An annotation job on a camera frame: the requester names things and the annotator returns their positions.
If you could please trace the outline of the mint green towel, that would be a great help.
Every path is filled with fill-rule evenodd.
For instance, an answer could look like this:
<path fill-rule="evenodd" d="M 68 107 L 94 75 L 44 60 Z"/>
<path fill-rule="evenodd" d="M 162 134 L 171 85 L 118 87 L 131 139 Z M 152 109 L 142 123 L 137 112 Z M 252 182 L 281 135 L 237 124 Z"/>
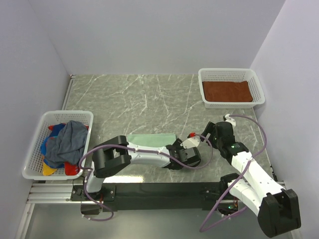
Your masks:
<path fill-rule="evenodd" d="M 176 135 L 173 133 L 129 134 L 127 141 L 140 146 L 163 147 L 172 145 L 176 141 Z"/>

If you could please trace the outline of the rust brown towel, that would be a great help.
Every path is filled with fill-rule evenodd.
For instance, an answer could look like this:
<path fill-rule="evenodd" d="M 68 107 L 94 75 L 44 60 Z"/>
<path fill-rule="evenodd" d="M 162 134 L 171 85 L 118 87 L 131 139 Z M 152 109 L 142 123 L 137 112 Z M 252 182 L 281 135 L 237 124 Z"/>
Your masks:
<path fill-rule="evenodd" d="M 248 82 L 213 82 L 202 83 L 205 99 L 208 102 L 252 102 Z"/>

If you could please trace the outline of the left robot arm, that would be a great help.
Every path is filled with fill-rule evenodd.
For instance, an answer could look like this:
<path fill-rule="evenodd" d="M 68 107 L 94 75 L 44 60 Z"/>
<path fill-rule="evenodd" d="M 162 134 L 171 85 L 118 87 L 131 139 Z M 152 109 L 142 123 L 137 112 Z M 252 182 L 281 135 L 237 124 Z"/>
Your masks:
<path fill-rule="evenodd" d="M 194 168 L 201 162 L 198 150 L 200 139 L 190 137 L 185 141 L 177 138 L 172 144 L 150 147 L 128 142 L 123 135 L 114 137 L 95 147 L 92 173 L 85 180 L 82 193 L 88 200 L 99 197 L 105 178 L 112 177 L 128 165 L 151 165 L 170 170 Z"/>

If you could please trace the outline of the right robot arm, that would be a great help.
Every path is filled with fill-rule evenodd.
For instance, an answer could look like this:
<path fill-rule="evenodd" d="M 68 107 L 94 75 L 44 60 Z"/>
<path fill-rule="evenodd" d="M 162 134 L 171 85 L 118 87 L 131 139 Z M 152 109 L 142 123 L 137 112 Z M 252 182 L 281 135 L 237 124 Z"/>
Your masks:
<path fill-rule="evenodd" d="M 272 179 L 249 149 L 235 140 L 230 121 L 209 122 L 203 136 L 240 173 L 221 177 L 219 192 L 223 198 L 234 196 L 241 200 L 257 216 L 261 230 L 269 238 L 301 227 L 296 192 Z"/>

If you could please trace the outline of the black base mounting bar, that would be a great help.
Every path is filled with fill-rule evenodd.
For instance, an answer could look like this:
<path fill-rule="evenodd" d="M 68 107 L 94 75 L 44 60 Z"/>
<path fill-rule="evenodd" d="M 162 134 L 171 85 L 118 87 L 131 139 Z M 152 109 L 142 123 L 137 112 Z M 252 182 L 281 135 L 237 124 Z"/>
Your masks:
<path fill-rule="evenodd" d="M 90 196 L 118 210 L 211 210 L 227 186 L 222 182 L 104 183 Z"/>

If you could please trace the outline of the white laundry basket with clothes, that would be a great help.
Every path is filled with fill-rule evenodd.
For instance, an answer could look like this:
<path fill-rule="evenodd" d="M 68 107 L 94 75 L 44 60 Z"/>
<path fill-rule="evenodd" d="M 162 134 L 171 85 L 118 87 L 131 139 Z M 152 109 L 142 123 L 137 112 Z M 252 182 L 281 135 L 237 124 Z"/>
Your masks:
<path fill-rule="evenodd" d="M 56 180 L 73 180 L 79 178 L 83 170 L 80 169 L 76 175 L 68 176 L 65 174 L 63 168 L 59 168 L 53 174 L 49 176 L 43 175 L 43 159 L 40 152 L 40 146 L 44 140 L 50 135 L 49 126 L 60 123 L 67 123 L 70 120 L 75 120 L 88 126 L 88 134 L 85 143 L 84 153 L 87 153 L 90 135 L 93 125 L 93 113 L 90 111 L 73 111 L 73 110 L 59 110 L 59 111 L 48 111 L 44 113 L 39 121 L 36 128 L 35 134 L 31 141 L 27 156 L 25 158 L 22 175 L 25 179 L 38 180 L 38 181 L 56 181 Z"/>

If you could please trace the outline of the aluminium table edge rail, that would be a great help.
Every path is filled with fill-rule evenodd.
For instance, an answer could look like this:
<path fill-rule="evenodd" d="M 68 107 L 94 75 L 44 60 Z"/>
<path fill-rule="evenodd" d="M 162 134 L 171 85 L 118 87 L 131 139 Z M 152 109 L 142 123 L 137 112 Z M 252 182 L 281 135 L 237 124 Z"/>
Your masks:
<path fill-rule="evenodd" d="M 74 83 L 74 80 L 76 79 L 76 75 L 70 75 L 70 81 L 69 81 L 69 84 L 68 84 L 68 87 L 67 87 L 67 90 L 66 90 L 66 94 L 65 94 L 65 97 L 64 97 L 64 101 L 63 101 L 63 105 L 62 105 L 62 110 L 65 110 L 66 109 L 66 106 L 67 106 L 67 103 L 68 103 L 68 99 L 69 99 L 69 96 L 70 96 L 70 91 L 71 91 L 71 88 L 72 88 L 72 85 Z"/>

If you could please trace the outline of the aluminium front frame rail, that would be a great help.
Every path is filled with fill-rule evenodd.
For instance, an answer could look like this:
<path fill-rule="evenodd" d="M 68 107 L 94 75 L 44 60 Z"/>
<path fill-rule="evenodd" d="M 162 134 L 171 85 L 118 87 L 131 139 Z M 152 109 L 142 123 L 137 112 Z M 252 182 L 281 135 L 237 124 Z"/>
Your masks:
<path fill-rule="evenodd" d="M 85 195 L 82 184 L 35 183 L 27 198 L 26 212 L 36 204 L 80 204 L 81 213 L 95 216 L 113 210 L 202 209 L 211 210 L 228 186 L 233 175 L 217 182 L 199 183 L 104 183 L 100 192 Z M 258 196 L 251 185 L 241 179 L 217 206 L 224 215 L 238 215 L 249 208 L 263 233 L 273 238 L 301 227 L 298 196 L 292 189 L 269 188 Z"/>

